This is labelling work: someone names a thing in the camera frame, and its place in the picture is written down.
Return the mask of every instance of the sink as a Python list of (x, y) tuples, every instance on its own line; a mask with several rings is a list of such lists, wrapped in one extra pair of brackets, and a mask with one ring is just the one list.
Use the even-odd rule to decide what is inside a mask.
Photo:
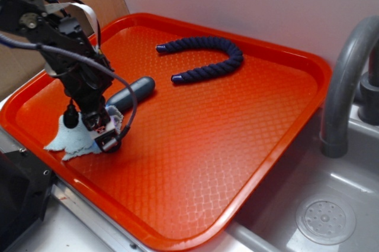
[(318, 112), (236, 215), (253, 251), (379, 251), (379, 128), (349, 120), (349, 150), (320, 152)]

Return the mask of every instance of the rag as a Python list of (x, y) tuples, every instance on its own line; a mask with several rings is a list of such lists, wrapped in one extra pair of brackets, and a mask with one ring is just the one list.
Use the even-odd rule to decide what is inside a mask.
[[(108, 106), (106, 110), (115, 125), (116, 131), (120, 132), (124, 116), (113, 105)], [(64, 150), (66, 154), (62, 158), (63, 161), (84, 154), (101, 152), (97, 143), (91, 138), (89, 131), (84, 126), (81, 113), (79, 113), (79, 123), (73, 129), (67, 128), (63, 123), (63, 115), (60, 116), (57, 136), (44, 149), (49, 151)]]

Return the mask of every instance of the faucet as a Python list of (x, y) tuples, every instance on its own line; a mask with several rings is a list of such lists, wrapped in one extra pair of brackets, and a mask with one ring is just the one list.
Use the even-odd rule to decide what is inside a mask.
[[(342, 157), (348, 151), (348, 122), (360, 79), (364, 100), (359, 118), (379, 125), (379, 16), (362, 20), (348, 37), (333, 70), (322, 114), (321, 151)], [(366, 61), (368, 72), (361, 75)]]

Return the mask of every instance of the rope toy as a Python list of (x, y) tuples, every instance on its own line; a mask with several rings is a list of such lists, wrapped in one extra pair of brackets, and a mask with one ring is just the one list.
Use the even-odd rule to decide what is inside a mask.
[(188, 49), (221, 50), (229, 55), (229, 59), (172, 75), (171, 81), (175, 84), (199, 82), (227, 75), (240, 67), (243, 61), (242, 51), (230, 40), (221, 37), (188, 37), (156, 46), (158, 53), (176, 53)]

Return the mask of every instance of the sink drain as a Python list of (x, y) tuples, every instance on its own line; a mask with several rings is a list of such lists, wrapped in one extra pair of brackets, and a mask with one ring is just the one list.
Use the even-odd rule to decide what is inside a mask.
[(313, 195), (300, 204), (296, 223), (305, 237), (315, 243), (334, 245), (348, 239), (355, 229), (355, 214), (341, 198)]

